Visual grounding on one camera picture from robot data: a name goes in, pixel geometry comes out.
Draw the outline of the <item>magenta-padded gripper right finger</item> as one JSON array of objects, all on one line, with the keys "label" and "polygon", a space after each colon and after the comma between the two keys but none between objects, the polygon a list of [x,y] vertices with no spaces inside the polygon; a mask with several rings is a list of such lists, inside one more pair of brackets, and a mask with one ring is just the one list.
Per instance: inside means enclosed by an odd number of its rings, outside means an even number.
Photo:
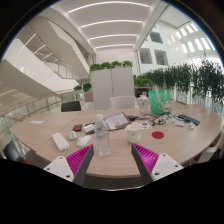
[{"label": "magenta-padded gripper right finger", "polygon": [[144,184],[152,183],[183,168],[167,153],[157,154],[138,144],[132,145],[131,153]]}]

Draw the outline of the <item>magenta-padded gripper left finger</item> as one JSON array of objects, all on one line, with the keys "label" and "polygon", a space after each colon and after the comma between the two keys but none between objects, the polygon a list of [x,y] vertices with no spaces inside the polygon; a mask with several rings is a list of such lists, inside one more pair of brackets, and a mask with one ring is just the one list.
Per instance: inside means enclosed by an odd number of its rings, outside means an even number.
[{"label": "magenta-padded gripper left finger", "polygon": [[58,156],[44,170],[82,186],[94,155],[94,146],[88,145],[67,157]]}]

